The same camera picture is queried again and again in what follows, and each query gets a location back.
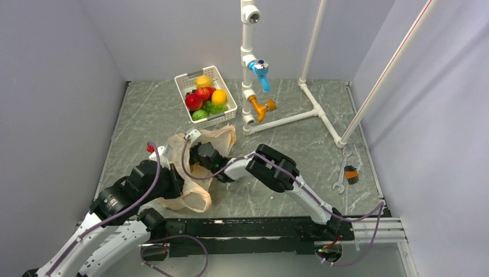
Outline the green fake fruit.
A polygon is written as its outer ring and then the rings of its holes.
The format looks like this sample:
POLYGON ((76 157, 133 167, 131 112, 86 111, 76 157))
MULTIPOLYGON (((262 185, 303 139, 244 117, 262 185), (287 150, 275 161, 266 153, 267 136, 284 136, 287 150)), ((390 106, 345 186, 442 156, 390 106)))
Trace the green fake fruit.
POLYGON ((199 121, 207 117, 209 117, 209 113, 206 110, 202 110, 202 109, 194 111, 191 115, 193 121, 199 121))

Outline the green fake grape bunch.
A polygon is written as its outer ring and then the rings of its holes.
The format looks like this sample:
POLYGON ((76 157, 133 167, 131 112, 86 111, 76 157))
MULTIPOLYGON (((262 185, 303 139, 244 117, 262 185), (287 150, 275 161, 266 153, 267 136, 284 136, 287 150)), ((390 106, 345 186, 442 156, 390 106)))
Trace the green fake grape bunch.
POLYGON ((216 115, 226 112, 229 108, 223 104, 214 104, 211 101, 207 101, 204 103, 202 109, 205 110, 208 115, 216 115))

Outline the red fake peach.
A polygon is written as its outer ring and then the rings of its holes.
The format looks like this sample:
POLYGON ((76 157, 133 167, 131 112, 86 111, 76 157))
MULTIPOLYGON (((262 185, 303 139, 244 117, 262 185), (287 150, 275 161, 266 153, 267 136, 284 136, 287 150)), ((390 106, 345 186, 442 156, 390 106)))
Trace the red fake peach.
POLYGON ((202 107, 203 100, 199 95, 190 93, 185 97, 185 105, 190 111, 197 111, 202 107))

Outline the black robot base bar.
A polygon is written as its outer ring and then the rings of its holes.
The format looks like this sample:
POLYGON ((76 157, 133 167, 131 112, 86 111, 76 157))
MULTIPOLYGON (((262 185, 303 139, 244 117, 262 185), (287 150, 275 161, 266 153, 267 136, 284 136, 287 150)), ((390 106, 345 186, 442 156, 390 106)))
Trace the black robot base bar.
POLYGON ((254 218, 168 218, 151 243, 168 238, 170 257, 209 254, 314 254, 332 242, 353 241, 350 223, 335 227, 314 223, 308 216, 254 218))

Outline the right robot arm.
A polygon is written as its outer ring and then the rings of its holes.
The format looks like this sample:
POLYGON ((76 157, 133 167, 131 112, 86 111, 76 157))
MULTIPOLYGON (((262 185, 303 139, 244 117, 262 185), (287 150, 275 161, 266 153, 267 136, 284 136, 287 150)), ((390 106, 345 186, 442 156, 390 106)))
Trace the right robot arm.
POLYGON ((260 144, 243 157, 229 158, 221 155, 211 143, 198 143, 190 148, 189 163, 209 170, 210 177, 222 183, 252 176, 270 190, 285 193, 299 204, 318 224, 322 238, 332 239, 340 232, 341 213, 306 184, 292 158, 266 144, 260 144))

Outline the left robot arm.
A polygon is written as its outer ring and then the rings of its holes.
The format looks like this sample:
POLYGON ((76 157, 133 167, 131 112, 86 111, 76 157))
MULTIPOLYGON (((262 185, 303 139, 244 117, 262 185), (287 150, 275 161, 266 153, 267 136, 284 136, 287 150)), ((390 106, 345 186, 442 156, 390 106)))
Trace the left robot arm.
POLYGON ((130 250, 159 242, 167 221, 154 208, 141 206, 158 198, 176 199, 184 179, 174 164, 143 160, 128 176, 103 189, 62 249, 44 266, 24 276, 100 276, 130 250))

